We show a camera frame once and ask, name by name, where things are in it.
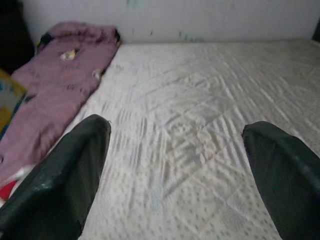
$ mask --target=patterned bed sheet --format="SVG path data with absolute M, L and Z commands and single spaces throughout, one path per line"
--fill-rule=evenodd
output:
M 80 239 L 281 239 L 241 133 L 268 121 L 319 156 L 319 81 L 311 41 L 123 45 L 66 130 L 112 127 Z

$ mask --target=bedding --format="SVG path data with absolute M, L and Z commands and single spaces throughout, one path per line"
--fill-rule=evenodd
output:
M 112 134 L 80 240 L 280 240 L 241 133 L 268 121 L 320 154 L 312 41 L 124 44 L 67 128 Z
M 112 26 L 62 22 L 47 35 L 51 41 L 13 73 L 27 96 L 0 141 L 0 186 L 46 155 L 97 89 L 118 49 Z

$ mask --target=white wall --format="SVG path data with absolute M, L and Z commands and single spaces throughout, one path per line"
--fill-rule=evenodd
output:
M 310 39 L 320 0 L 22 0 L 32 38 L 77 20 L 115 25 L 127 42 Z

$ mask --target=pink cloth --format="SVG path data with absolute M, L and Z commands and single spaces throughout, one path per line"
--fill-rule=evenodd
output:
M 23 166 L 38 163 L 62 135 L 100 81 L 117 52 L 116 29 L 62 22 L 49 31 L 54 39 L 13 77 L 35 95 L 21 105 L 0 141 L 0 186 Z M 78 48 L 74 60 L 61 54 Z

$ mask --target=red fabric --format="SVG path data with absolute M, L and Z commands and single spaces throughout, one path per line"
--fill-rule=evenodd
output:
M 4 201 L 7 201 L 9 199 L 10 193 L 14 186 L 16 185 L 17 180 L 11 181 L 0 188 L 0 198 Z

